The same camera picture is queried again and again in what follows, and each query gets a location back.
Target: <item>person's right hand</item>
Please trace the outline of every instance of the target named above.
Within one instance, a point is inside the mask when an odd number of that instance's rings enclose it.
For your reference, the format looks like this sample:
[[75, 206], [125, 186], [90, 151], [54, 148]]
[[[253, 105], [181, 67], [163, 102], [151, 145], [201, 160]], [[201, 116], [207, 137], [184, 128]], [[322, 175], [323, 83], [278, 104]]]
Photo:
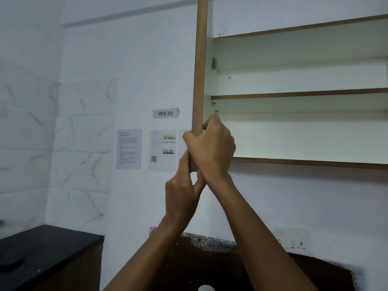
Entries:
[[229, 129], [224, 126], [217, 114], [209, 116], [203, 124], [203, 129], [204, 133], [198, 137], [195, 137], [191, 131], [185, 132], [183, 139], [208, 183], [211, 176], [227, 175], [236, 145]]

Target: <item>black countertop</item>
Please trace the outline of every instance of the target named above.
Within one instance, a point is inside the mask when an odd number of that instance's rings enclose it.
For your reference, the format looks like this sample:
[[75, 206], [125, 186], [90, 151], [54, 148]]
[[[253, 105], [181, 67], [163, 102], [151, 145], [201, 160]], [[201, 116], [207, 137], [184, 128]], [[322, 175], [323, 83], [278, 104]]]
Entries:
[[29, 289], [103, 240], [104, 236], [49, 225], [0, 239], [0, 261], [22, 259], [14, 270], [0, 271], [0, 289]]

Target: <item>forearm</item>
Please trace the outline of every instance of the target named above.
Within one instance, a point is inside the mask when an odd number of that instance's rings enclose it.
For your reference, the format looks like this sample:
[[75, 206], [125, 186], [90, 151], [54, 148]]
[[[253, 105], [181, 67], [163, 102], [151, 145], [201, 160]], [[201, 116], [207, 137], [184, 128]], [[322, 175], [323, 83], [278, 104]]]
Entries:
[[208, 185], [219, 200], [252, 285], [258, 290], [317, 290], [234, 186], [230, 176]]
[[181, 227], [164, 217], [151, 237], [145, 241], [104, 291], [146, 290], [164, 256], [181, 233]]

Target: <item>white tile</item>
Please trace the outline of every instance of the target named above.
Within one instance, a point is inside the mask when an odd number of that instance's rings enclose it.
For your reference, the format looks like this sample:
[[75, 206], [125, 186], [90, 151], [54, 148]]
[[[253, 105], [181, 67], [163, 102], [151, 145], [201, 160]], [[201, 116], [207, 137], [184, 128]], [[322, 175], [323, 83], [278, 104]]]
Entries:
[[0, 104], [0, 148], [52, 150], [56, 117]]
[[107, 153], [113, 148], [114, 116], [57, 117], [54, 150]]
[[50, 186], [108, 192], [111, 161], [110, 154], [54, 152]]
[[47, 189], [0, 194], [0, 239], [44, 224]]
[[56, 115], [59, 83], [0, 59], [0, 103]]
[[46, 223], [93, 234], [105, 233], [107, 195], [49, 188]]
[[48, 187], [51, 154], [0, 150], [0, 193]]
[[118, 79], [62, 83], [59, 90], [59, 115], [114, 114]]

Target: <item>wooden edge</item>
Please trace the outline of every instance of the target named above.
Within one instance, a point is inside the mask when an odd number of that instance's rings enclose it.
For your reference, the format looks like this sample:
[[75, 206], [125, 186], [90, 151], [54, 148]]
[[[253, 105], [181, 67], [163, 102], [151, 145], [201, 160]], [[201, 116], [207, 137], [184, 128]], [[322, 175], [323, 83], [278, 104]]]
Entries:
[[296, 164], [296, 165], [312, 165], [312, 166], [335, 166], [335, 167], [343, 167], [343, 168], [368, 168], [368, 169], [373, 169], [373, 170], [388, 170], [388, 164], [381, 164], [381, 163], [271, 159], [271, 158], [250, 158], [250, 157], [233, 157], [232, 161], [256, 162], [256, 163], [275, 163], [275, 164]]
[[374, 16], [360, 17], [360, 18], [354, 18], [354, 19], [345, 19], [345, 20], [337, 20], [337, 21], [323, 22], [323, 23], [317, 23], [317, 24], [308, 24], [308, 25], [286, 27], [286, 28], [282, 28], [282, 29], [270, 29], [267, 31], [258, 31], [258, 32], [246, 33], [246, 34], [235, 34], [232, 36], [223, 36], [223, 37], [213, 38], [213, 41], [217, 42], [217, 41], [231, 39], [231, 38], [248, 38], [248, 37], [253, 37], [253, 36], [261, 36], [264, 34], [286, 33], [289, 31], [300, 31], [303, 29], [315, 29], [315, 28], [320, 28], [320, 27], [328, 27], [328, 26], [342, 25], [342, 24], [351, 24], [351, 23], [357, 23], [357, 22], [366, 22], [366, 21], [380, 20], [380, 19], [387, 19], [387, 18], [388, 18], [388, 14], [374, 15]]
[[[206, 32], [208, 24], [208, 0], [198, 0], [197, 37], [195, 48], [193, 112], [191, 132], [200, 136], [203, 132], [203, 92], [205, 87]], [[190, 157], [191, 171], [197, 171], [197, 166]]]
[[328, 95], [357, 95], [357, 94], [376, 94], [376, 93], [388, 93], [388, 88], [327, 90], [327, 91], [287, 92], [287, 93], [265, 93], [265, 94], [243, 94], [243, 95], [220, 95], [220, 96], [211, 96], [210, 98], [211, 98], [211, 100], [225, 100], [225, 99], [328, 96]]

